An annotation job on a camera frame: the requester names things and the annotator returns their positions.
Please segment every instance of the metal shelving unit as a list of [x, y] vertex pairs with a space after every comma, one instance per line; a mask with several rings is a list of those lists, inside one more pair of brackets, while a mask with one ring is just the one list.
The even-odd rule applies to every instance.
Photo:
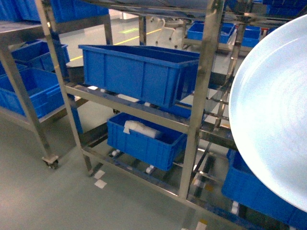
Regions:
[[[102, 24], [105, 25], [106, 39], [111, 44], [112, 34], [109, 15], [97, 16], [67, 23], [55, 23], [53, 21], [52, 27], [55, 31], [57, 31], [58, 34], [62, 34]], [[43, 37], [45, 37], [45, 35], [41, 24], [31, 22], [0, 22], [0, 60], [26, 115], [22, 116], [0, 107], [0, 116], [32, 131], [37, 139], [37, 143], [42, 150], [43, 161], [49, 167], [56, 169], [58, 167], [58, 156], [51, 151], [43, 128], [45, 125], [50, 124], [65, 116], [67, 114], [66, 107], [62, 106], [50, 114], [38, 119], [26, 88], [22, 82], [19, 71], [16, 67], [15, 61], [8, 48], [10, 45], [15, 45]], [[85, 102], [86, 100], [80, 99], [74, 104], [76, 107], [78, 107]]]
[[[233, 74], [235, 71], [238, 56], [241, 50], [241, 43], [247, 24], [266, 24], [266, 25], [279, 25], [283, 24], [292, 18], [284, 18], [278, 16], [256, 15], [250, 13], [252, 1], [248, 0], [244, 4], [244, 12], [241, 13], [228, 13], [235, 17], [235, 21], [239, 27], [236, 34], [236, 42], [232, 48], [231, 61], [229, 64], [228, 72], [226, 75], [212, 73], [213, 61], [218, 45], [218, 37], [220, 33], [220, 25], [223, 21], [224, 0], [209, 0], [207, 9], [183, 9], [174, 7], [148, 7], [136, 6], [131, 4], [120, 3], [102, 3], [99, 0], [85, 0], [89, 3], [94, 3], [104, 7], [130, 12], [139, 15], [140, 25], [140, 45], [146, 45], [146, 15], [155, 15], [153, 9], [163, 10], [165, 12], [179, 12], [177, 17], [184, 17], [181, 13], [203, 13], [209, 15], [205, 17], [206, 28], [203, 33], [203, 40], [201, 42], [201, 56], [199, 62], [199, 71], [196, 80], [196, 88], [193, 98], [193, 105], [191, 109], [190, 120], [178, 117], [169, 113], [162, 112], [156, 108], [146, 107], [142, 104], [133, 103], [131, 101], [117, 97], [116, 94], [111, 92], [101, 92], [99, 90], [91, 90], [86, 85], [74, 84], [65, 81], [67, 73], [61, 71], [59, 68], [59, 60], [61, 53], [57, 51], [56, 47], [59, 43], [59, 36], [57, 35], [52, 25], [52, 18], [49, 17], [49, 10], [42, 4], [42, 0], [36, 0], [36, 5], [39, 11], [41, 22], [44, 29], [50, 52], [53, 57], [54, 65], [57, 66], [56, 74], [59, 79], [60, 87], [62, 90], [65, 105], [67, 107], [68, 116], [70, 119], [73, 134], [77, 143], [80, 153], [84, 156], [87, 170], [90, 174], [94, 173], [91, 164], [91, 158], [96, 159], [100, 164], [107, 164], [116, 170], [146, 184], [189, 207], [202, 211], [207, 217], [213, 218], [216, 221], [222, 222], [225, 225], [235, 229], [262, 229], [243, 218], [236, 216], [230, 212], [225, 211], [219, 207], [214, 207], [208, 202], [205, 202], [195, 196], [195, 193], [190, 193], [190, 186], [195, 175], [200, 175], [202, 178], [217, 180], [209, 174], [210, 162], [212, 157], [219, 157], [218, 155], [210, 152], [211, 143], [218, 144], [230, 149], [236, 150], [231, 130], [221, 126], [221, 120], [226, 119], [223, 117], [225, 106], [228, 105], [227, 98], [229, 96]], [[222, 83], [215, 87], [217, 93], [208, 97], [208, 86], [210, 78], [216, 77], [223, 79]], [[73, 113], [75, 110], [73, 106], [73, 96], [79, 96], [86, 100], [105, 105], [107, 107], [125, 112], [127, 114], [157, 123], [159, 125], [168, 127], [170, 129], [185, 133], [188, 135], [187, 147], [184, 154], [181, 154], [174, 162], [174, 167], [168, 172], [155, 171], [153, 173], [145, 173], [146, 166], [143, 162], [136, 159], [131, 159], [123, 153], [118, 156], [112, 156], [111, 152], [114, 150], [109, 147], [105, 140], [107, 140], [107, 126], [106, 123], [86, 132], [82, 133], [81, 124]], [[217, 114], [211, 113], [212, 109], [219, 104]], [[215, 124], [203, 122], [203, 114], [211, 115], [215, 118]], [[199, 140], [209, 141], [207, 149], [199, 149]], [[196, 153], [201, 152], [202, 157], [195, 163]], [[203, 171], [200, 171], [201, 164], [205, 164]], [[172, 175], [175, 175], [180, 181], [179, 184], [170, 184]]]

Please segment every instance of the blue plastic bin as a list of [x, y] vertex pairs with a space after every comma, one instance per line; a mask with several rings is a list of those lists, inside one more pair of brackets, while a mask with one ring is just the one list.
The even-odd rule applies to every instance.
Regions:
[[244, 32], [242, 46], [255, 47], [261, 36], [261, 28], [257, 26], [247, 26]]
[[307, 0], [263, 0], [263, 4], [274, 8], [303, 9]]
[[[188, 30], [188, 38], [193, 40], [202, 40], [203, 28], [203, 23], [194, 23]], [[233, 34], [235, 28], [236, 26], [234, 24], [223, 23], [220, 35], [220, 43], [228, 43], [228, 40]]]
[[270, 5], [267, 7], [267, 14], [272, 15], [296, 16], [300, 11], [300, 9], [275, 8]]
[[222, 187], [224, 196], [300, 230], [307, 230], [307, 213], [268, 189], [245, 164], [239, 152], [228, 152], [229, 171]]
[[[24, 20], [40, 21], [35, 0], [15, 0]], [[81, 0], [51, 0], [57, 23], [108, 14], [108, 9]]]
[[[67, 45], [62, 45], [62, 49], [64, 52], [65, 63], [68, 63], [70, 59]], [[14, 50], [12, 56], [17, 63], [30, 68], [43, 69], [50, 72], [54, 70], [47, 42], [38, 41], [31, 43], [28, 46]]]
[[274, 27], [274, 28], [270, 28], [269, 30], [268, 30], [268, 33], [267, 33], [267, 35], [269, 35], [270, 33], [272, 33], [274, 30], [276, 30], [277, 29], [277, 27]]
[[[126, 134], [123, 131], [127, 120], [142, 122], [161, 131], [163, 136], [154, 139], [133, 130]], [[108, 145], [164, 171], [170, 170], [174, 158], [185, 148], [187, 142], [186, 134], [125, 113], [110, 118], [107, 127]]]
[[[27, 68], [27, 66], [20, 65], [20, 64], [16, 64], [16, 66], [19, 71]], [[6, 75], [6, 72], [5, 72], [3, 65], [0, 63], [0, 77], [3, 77], [4, 75]]]
[[13, 0], [0, 0], [0, 21], [21, 21], [21, 15]]
[[[20, 71], [20, 74], [38, 118], [49, 114], [64, 104], [55, 73], [40, 69], [25, 69]], [[18, 97], [7, 76], [0, 78], [0, 106], [24, 115]]]
[[172, 49], [82, 45], [85, 84], [170, 107], [194, 90], [199, 58]]

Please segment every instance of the metal rack leg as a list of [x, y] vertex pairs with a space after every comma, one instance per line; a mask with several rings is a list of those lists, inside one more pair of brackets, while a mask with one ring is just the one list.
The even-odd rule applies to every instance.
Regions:
[[112, 37], [112, 28], [111, 28], [111, 19], [108, 14], [107, 20], [104, 22], [105, 34], [106, 34], [106, 44], [113, 45], [113, 37]]
[[[48, 43], [48, 47], [51, 53], [52, 62], [55, 66], [55, 72], [58, 77], [59, 85], [61, 88], [62, 96], [64, 99], [64, 103], [67, 110], [67, 115], [71, 124], [73, 136], [75, 138], [75, 142], [77, 144], [78, 150], [83, 154], [82, 145], [79, 138], [79, 133], [82, 132], [81, 130], [81, 123], [78, 116], [77, 107], [75, 106], [76, 103], [73, 99], [73, 95], [67, 94], [64, 79], [68, 78], [66, 64], [62, 62], [62, 55], [63, 52], [61, 51], [60, 47], [60, 40], [58, 34], [55, 32], [55, 28], [52, 26], [49, 27], [50, 19], [47, 16], [47, 8], [44, 9], [42, 0], [35, 0], [35, 4], [39, 13], [39, 17], [41, 20], [41, 24], [44, 30], [44, 34]], [[111, 24], [110, 24], [110, 17], [105, 22], [105, 31], [106, 31], [106, 42], [107, 44], [113, 44], [112, 40], [112, 32], [111, 32]], [[88, 156], [84, 156], [85, 164], [89, 174], [92, 174], [93, 168]]]
[[147, 43], [146, 35], [146, 17], [139, 17], [139, 27], [140, 27], [140, 46], [145, 46]]
[[58, 156], [53, 154], [50, 149], [50, 145], [38, 120], [36, 111], [24, 86], [21, 75], [7, 46], [0, 47], [0, 60], [20, 101], [27, 120], [32, 127], [32, 131], [34, 132], [37, 142], [43, 152], [43, 160], [49, 166], [57, 167]]
[[[227, 76], [226, 76], [226, 81], [231, 79], [234, 75], [236, 64], [237, 64], [239, 53], [240, 53], [240, 49], [241, 49], [241, 44], [242, 44], [242, 41], [243, 41], [245, 28], [246, 28], [245, 24], [241, 24], [238, 27], [237, 34], [236, 34], [235, 46], [234, 46], [234, 49], [233, 49], [233, 52], [232, 52], [232, 55], [231, 55], [231, 60], [230, 60], [230, 64], [229, 64], [229, 68], [228, 68], [228, 72], [227, 72]], [[231, 88], [231, 82], [229, 82], [229, 86], [228, 86], [226, 92], [223, 94], [223, 96], [221, 98], [222, 101], [227, 100], [228, 95], [230, 93], [230, 88]], [[226, 105], [224, 103], [220, 103], [219, 109], [218, 109], [218, 112], [217, 112], [218, 116], [223, 116], [225, 107], [226, 107]], [[219, 128], [220, 125], [221, 125], [221, 121], [222, 121], [221, 118], [217, 118], [216, 121], [215, 121], [214, 127]]]
[[201, 43], [201, 57], [197, 73], [193, 107], [188, 130], [188, 141], [179, 189], [179, 196], [183, 199], [187, 198], [189, 192], [191, 173], [199, 143], [199, 130], [201, 127], [203, 110], [205, 108], [205, 98], [207, 96], [209, 79], [218, 45], [217, 41], [220, 33], [223, 8], [224, 0], [210, 0], [206, 11], [206, 28], [204, 29]]
[[39, 17], [40, 17], [41, 24], [42, 24], [42, 27], [43, 27], [43, 30], [44, 30], [44, 34], [45, 34], [45, 37], [46, 37], [46, 40], [47, 40], [47, 43], [48, 43], [48, 47], [49, 47], [49, 50], [50, 50], [50, 53], [51, 53], [52, 62], [53, 62], [53, 65], [55, 66], [55, 72], [57, 74], [58, 81], [59, 81], [59, 84], [60, 84], [61, 92], [62, 92], [63, 99], [64, 99], [64, 102], [65, 102], [66, 110], [67, 110], [67, 115], [68, 115], [70, 123], [71, 123], [72, 132], [73, 132], [77, 147], [80, 149], [80, 151], [82, 151], [81, 143], [80, 143], [80, 140], [79, 140], [78, 130], [77, 130], [77, 127], [76, 127], [76, 124], [75, 124], [75, 121], [74, 121], [73, 113], [71, 111], [71, 105], [73, 105], [74, 102], [72, 101], [72, 99], [70, 99], [68, 97], [66, 90], [65, 90], [64, 80], [63, 80], [64, 79], [63, 77], [67, 78], [68, 76], [66, 76], [67, 73], [62, 73], [62, 71], [65, 68], [64, 67], [60, 68], [61, 60], [59, 59], [58, 54], [56, 52], [56, 48], [55, 48], [55, 44], [59, 43], [59, 41], [53, 41], [52, 34], [55, 34], [55, 32], [53, 32], [52, 27], [48, 26], [47, 15], [44, 11], [42, 0], [35, 0], [35, 3], [36, 3], [36, 7], [38, 9]]
[[182, 40], [181, 40], [181, 48], [183, 49], [184, 46], [184, 38], [186, 37], [186, 32], [187, 32], [187, 20], [183, 20], [183, 25], [182, 25]]

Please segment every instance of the white label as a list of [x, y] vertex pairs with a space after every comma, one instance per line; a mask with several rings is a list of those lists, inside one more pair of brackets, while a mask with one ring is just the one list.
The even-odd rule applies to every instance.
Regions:
[[94, 178], [98, 180], [98, 179], [100, 179], [104, 174], [105, 174], [104, 171], [99, 170], [98, 172], [96, 172]]
[[102, 180], [98, 180], [98, 181], [96, 181], [95, 185], [96, 185], [98, 188], [103, 189], [103, 188], [106, 186], [106, 182], [104, 182], [104, 181], [102, 181]]

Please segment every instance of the caster wheel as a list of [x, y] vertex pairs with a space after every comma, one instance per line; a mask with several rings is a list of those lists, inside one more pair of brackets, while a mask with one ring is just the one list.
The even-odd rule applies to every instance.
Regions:
[[48, 162], [45, 162], [46, 165], [51, 168], [51, 169], [57, 169], [59, 167], [59, 161], [58, 160], [55, 160], [53, 163], [48, 163]]
[[146, 173], [147, 174], [151, 174], [153, 171], [155, 170], [155, 167], [153, 165], [149, 166], [147, 169], [146, 169]]
[[116, 157], [116, 156], [118, 156], [120, 154], [120, 150], [114, 150], [113, 152], [112, 152], [112, 156], [113, 157]]

